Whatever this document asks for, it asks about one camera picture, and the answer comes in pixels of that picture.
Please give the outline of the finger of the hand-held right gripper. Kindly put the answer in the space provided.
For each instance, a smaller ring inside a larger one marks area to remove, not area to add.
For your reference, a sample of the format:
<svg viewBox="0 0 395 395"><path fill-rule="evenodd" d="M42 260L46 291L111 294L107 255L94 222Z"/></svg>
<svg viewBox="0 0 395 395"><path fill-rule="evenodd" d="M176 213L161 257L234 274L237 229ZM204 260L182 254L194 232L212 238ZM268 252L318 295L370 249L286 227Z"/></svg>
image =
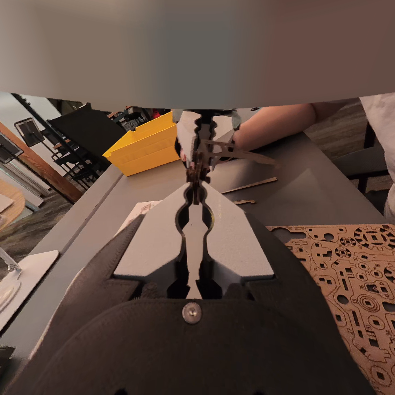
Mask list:
<svg viewBox="0 0 395 395"><path fill-rule="evenodd" d="M233 135L235 133L232 115L219 115L213 117L216 126L214 128L214 136L211 138L213 142L221 142L226 144L233 144ZM217 144L212 144L210 149L212 153L218 154L223 150L225 152L233 152L233 148L226 146L225 148Z"/></svg>
<svg viewBox="0 0 395 395"><path fill-rule="evenodd" d="M182 111L177 122L177 155L186 169L194 163L200 144L201 116L198 111Z"/></svg>

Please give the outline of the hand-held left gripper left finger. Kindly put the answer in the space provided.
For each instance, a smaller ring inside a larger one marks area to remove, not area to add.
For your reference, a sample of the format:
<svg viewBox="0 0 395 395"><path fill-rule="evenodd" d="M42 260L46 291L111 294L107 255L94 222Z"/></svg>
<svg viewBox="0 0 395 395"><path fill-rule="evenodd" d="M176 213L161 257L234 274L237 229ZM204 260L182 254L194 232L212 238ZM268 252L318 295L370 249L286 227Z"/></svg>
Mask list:
<svg viewBox="0 0 395 395"><path fill-rule="evenodd" d="M114 270L116 279L153 282L165 295L189 293L183 227L189 222L192 194L191 183L185 183L130 223L137 229Z"/></svg>

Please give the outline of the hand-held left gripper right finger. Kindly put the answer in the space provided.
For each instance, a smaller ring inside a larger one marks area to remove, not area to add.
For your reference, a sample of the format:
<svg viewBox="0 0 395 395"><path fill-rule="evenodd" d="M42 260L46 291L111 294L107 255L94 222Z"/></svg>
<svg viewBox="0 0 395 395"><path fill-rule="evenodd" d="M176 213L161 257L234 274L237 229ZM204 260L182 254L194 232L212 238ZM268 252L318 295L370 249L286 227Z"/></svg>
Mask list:
<svg viewBox="0 0 395 395"><path fill-rule="evenodd" d="M201 295L224 295L232 284L274 278L274 270L250 225L234 202L202 181L203 257L197 287Z"/></svg>

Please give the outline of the wooden lattice frame part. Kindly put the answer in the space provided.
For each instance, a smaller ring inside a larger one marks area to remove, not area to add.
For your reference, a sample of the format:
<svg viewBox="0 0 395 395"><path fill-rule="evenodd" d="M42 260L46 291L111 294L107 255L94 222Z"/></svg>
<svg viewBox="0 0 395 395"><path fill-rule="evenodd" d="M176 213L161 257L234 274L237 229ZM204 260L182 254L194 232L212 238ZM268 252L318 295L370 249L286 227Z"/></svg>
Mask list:
<svg viewBox="0 0 395 395"><path fill-rule="evenodd" d="M279 165L278 162L268 156L239 150L235 148L232 143L212 141L209 139L200 140L200 145L197 150L197 159L199 159L201 163L205 166L214 168L221 158L246 159L264 165Z"/></svg>

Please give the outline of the person's right forearm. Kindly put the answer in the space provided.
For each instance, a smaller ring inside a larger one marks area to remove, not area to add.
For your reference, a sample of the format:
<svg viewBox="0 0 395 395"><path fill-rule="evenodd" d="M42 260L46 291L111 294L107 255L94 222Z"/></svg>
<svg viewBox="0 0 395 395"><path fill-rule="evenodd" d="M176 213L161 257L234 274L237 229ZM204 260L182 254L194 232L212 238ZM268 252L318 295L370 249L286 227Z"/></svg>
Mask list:
<svg viewBox="0 0 395 395"><path fill-rule="evenodd" d="M318 119L312 104L263 107L241 124L232 137L235 148L253 151L302 132Z"/></svg>

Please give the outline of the laser-cut plywood parts sheet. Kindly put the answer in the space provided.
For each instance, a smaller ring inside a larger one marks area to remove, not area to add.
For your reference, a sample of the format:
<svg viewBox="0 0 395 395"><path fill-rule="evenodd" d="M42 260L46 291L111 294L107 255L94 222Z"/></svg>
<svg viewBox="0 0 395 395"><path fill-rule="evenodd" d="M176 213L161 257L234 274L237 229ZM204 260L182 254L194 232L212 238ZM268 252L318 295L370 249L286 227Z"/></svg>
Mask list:
<svg viewBox="0 0 395 395"><path fill-rule="evenodd" d="M291 233L285 245L320 287L354 361L376 394L394 394L394 225L268 229Z"/></svg>

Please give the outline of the illustrated instruction booklet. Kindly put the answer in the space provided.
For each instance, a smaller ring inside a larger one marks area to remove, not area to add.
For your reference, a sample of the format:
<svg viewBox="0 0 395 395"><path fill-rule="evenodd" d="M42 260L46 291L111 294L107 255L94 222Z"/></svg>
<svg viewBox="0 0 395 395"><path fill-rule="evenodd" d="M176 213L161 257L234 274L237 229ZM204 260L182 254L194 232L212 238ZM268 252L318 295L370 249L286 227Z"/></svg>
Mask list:
<svg viewBox="0 0 395 395"><path fill-rule="evenodd" d="M120 233L124 228L126 228L131 222L133 222L139 215L145 215L148 211L150 211L153 207L159 204L161 200L158 201L146 201L146 202L138 202L134 208L131 210L129 215L126 217L125 221L121 224L118 229L118 233Z"/></svg>

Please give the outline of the yellow plastic bin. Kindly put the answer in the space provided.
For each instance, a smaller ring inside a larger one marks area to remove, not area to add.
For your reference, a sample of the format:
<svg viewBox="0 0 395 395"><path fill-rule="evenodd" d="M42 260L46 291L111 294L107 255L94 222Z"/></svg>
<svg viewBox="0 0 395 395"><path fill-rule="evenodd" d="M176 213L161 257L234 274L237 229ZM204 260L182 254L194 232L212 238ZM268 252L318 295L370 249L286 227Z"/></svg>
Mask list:
<svg viewBox="0 0 395 395"><path fill-rule="evenodd" d="M128 131L103 157L128 177L179 160L176 137L177 126L168 112Z"/></svg>

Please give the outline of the thin wooden strip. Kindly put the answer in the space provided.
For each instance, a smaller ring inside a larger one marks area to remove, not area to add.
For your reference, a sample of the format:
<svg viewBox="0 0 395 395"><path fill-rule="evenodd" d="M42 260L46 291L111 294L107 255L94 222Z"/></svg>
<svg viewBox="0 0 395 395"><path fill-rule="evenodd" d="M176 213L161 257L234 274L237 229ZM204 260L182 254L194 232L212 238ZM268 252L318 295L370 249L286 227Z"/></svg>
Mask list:
<svg viewBox="0 0 395 395"><path fill-rule="evenodd" d="M257 181L257 182L254 182L254 183L251 183L251 184L248 184L248 185L240 186L240 187L237 187L237 188L233 188L233 189L221 192L221 194L225 195L225 194L233 193L235 191L245 190L245 189L248 189L248 188L253 188L255 186L260 186L260 185L276 182L277 180L278 180L277 177L271 177L269 179L265 179L265 180L262 180L262 181Z"/></svg>

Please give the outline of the black chair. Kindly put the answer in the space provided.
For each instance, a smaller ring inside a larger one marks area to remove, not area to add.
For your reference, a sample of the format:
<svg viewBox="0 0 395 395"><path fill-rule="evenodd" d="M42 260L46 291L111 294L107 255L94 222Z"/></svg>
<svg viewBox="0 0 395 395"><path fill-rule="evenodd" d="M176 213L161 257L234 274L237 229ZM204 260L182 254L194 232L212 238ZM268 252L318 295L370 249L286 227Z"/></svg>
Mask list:
<svg viewBox="0 0 395 395"><path fill-rule="evenodd" d="M104 153L126 134L106 112L92 109L89 103L47 120L47 124L50 134L57 139L54 162L84 190L110 167Z"/></svg>

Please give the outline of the dark grey office chair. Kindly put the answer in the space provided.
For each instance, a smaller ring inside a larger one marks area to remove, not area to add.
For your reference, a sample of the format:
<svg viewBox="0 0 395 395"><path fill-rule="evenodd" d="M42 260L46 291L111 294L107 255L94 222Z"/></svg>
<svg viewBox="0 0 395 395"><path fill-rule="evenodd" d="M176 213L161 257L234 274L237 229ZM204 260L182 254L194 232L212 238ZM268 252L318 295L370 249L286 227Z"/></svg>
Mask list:
<svg viewBox="0 0 395 395"><path fill-rule="evenodd" d="M363 149L348 153L333 160L334 165L348 180L358 180L358 190L365 194L368 180L389 174L383 147L376 134L367 123Z"/></svg>

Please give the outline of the round wooden table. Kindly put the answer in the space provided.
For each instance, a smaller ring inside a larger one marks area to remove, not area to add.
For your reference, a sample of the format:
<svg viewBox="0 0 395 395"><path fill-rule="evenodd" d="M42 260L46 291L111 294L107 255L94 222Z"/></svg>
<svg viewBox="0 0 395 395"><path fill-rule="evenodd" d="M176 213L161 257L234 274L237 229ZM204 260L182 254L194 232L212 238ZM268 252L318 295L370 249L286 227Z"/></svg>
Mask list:
<svg viewBox="0 0 395 395"><path fill-rule="evenodd" d="M0 180L0 230L15 221L24 209L23 193L13 185Z"/></svg>

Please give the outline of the person's white shirt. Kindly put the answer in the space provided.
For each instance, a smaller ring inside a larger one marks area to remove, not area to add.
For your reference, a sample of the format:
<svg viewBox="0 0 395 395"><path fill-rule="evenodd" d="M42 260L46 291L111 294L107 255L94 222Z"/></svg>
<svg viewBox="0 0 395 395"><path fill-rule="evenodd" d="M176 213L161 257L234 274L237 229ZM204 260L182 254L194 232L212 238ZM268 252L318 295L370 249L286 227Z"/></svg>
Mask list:
<svg viewBox="0 0 395 395"><path fill-rule="evenodd" d="M395 223L395 93L361 96L369 124L384 150L385 161L392 186L384 205L384 217Z"/></svg>

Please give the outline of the white flat base plate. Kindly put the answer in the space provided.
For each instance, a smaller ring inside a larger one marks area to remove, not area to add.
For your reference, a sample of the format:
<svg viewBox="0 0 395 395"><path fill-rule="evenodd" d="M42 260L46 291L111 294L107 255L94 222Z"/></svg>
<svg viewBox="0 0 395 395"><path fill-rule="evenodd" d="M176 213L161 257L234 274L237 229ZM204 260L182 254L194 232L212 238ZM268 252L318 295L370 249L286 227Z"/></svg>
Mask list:
<svg viewBox="0 0 395 395"><path fill-rule="evenodd" d="M0 256L8 269L7 275L0 282L0 329L2 330L54 264L59 251L29 255L19 263L2 248Z"/></svg>

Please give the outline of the wooden post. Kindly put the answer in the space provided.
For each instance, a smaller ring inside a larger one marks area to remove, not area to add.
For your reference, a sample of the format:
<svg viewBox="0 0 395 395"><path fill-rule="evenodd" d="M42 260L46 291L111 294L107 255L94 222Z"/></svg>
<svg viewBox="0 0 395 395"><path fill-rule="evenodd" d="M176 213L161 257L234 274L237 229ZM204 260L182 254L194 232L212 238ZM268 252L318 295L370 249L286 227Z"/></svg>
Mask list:
<svg viewBox="0 0 395 395"><path fill-rule="evenodd" d="M46 185L50 186L71 204L75 204L82 197L82 192L80 190L62 177L2 123L0 124L0 131L2 135L7 137L7 139L23 151L23 153L17 157L17 160L39 177Z"/></svg>

